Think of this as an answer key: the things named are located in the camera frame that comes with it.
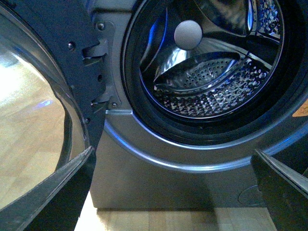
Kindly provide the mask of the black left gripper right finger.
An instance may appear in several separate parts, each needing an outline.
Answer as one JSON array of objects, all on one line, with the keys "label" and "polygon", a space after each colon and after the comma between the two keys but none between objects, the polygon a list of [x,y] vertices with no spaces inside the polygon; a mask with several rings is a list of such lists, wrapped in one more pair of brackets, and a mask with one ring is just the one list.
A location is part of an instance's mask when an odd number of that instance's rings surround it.
[{"label": "black left gripper right finger", "polygon": [[278,231],[308,229],[308,170],[302,174],[260,149],[251,157],[270,217]]}]

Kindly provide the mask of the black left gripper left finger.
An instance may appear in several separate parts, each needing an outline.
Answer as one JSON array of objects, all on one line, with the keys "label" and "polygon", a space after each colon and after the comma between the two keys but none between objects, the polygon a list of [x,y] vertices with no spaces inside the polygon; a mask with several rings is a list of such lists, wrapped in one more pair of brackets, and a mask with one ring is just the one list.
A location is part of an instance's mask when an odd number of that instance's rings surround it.
[{"label": "black left gripper left finger", "polygon": [[91,146],[0,211],[2,231],[73,231],[96,164]]}]

